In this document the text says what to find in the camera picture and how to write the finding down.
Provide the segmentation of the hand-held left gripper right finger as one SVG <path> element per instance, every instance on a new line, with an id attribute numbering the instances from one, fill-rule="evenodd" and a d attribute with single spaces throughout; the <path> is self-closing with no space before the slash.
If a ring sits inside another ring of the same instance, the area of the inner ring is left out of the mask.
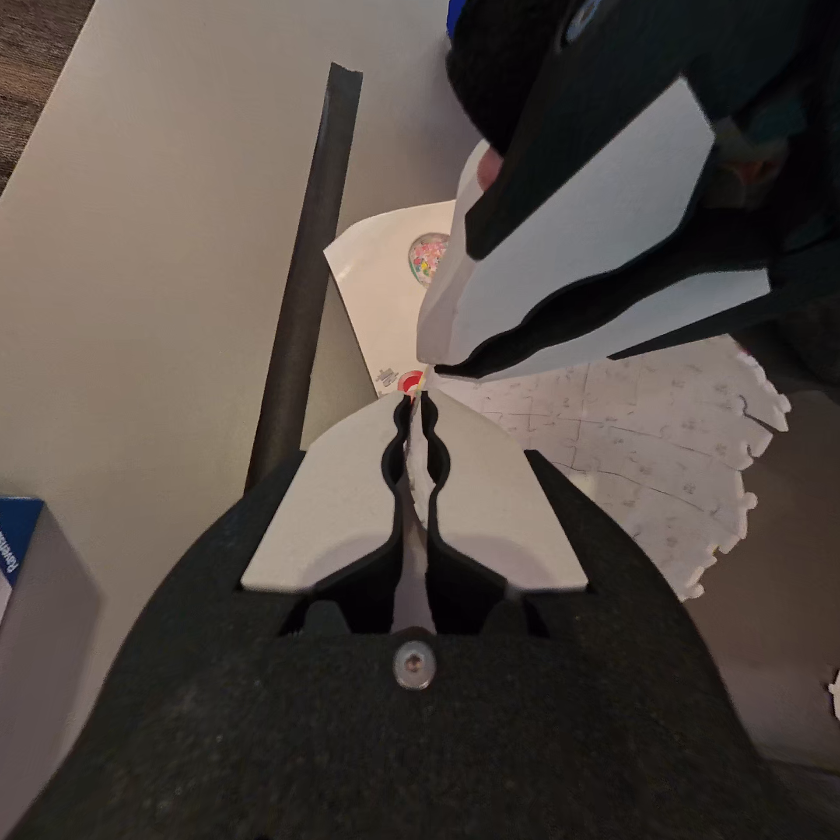
<path id="1" fill-rule="evenodd" d="M 479 634 L 505 601 L 589 584 L 526 452 L 444 392 L 422 394 L 432 487 L 426 592 L 436 632 Z"/>

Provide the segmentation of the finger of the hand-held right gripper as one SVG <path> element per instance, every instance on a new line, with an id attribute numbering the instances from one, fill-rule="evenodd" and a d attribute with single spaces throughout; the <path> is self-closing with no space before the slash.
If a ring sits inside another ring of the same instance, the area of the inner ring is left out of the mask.
<path id="1" fill-rule="evenodd" d="M 688 81 L 678 78 L 483 259 L 466 244 L 466 215 L 480 199 L 471 177 L 419 312 L 418 360 L 464 362 L 555 291 L 621 269 L 666 240 L 686 214 L 714 138 Z"/>
<path id="2" fill-rule="evenodd" d="M 690 276 L 633 304 L 605 325 L 578 338 L 536 350 L 517 362 L 494 362 L 487 373 L 458 372 L 438 364 L 438 375 L 497 382 L 598 362 L 641 343 L 690 326 L 770 292 L 765 268 Z"/>

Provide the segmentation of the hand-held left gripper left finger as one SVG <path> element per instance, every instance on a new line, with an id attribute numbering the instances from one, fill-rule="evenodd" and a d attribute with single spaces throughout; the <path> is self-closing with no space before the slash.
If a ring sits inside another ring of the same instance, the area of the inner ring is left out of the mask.
<path id="1" fill-rule="evenodd" d="M 335 602 L 352 633 L 391 631 L 403 572 L 398 485 L 413 400 L 393 392 L 310 446 L 240 585 Z"/>

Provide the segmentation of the colourful puzzle ball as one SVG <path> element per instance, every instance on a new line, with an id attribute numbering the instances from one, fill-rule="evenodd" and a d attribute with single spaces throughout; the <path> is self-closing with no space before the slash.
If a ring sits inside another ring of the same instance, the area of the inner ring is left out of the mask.
<path id="1" fill-rule="evenodd" d="M 788 429 L 789 399 L 724 335 L 624 360 L 439 389 L 540 452 L 646 553 L 681 602 L 748 533 L 742 472 Z"/>

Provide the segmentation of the puzzle instruction sheet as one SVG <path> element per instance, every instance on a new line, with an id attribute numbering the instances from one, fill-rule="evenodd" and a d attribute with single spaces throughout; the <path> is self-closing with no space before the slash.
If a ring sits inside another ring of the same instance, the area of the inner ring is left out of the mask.
<path id="1" fill-rule="evenodd" d="M 454 211 L 452 200 L 368 217 L 324 250 L 379 397 L 413 396 L 424 378 L 417 320 Z"/>

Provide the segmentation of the colourful puzzle box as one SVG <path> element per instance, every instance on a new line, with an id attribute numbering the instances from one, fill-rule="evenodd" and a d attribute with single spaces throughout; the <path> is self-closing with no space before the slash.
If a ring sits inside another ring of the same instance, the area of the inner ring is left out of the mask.
<path id="1" fill-rule="evenodd" d="M 33 497 L 1 497 L 1 617 L 18 583 L 45 503 Z"/>

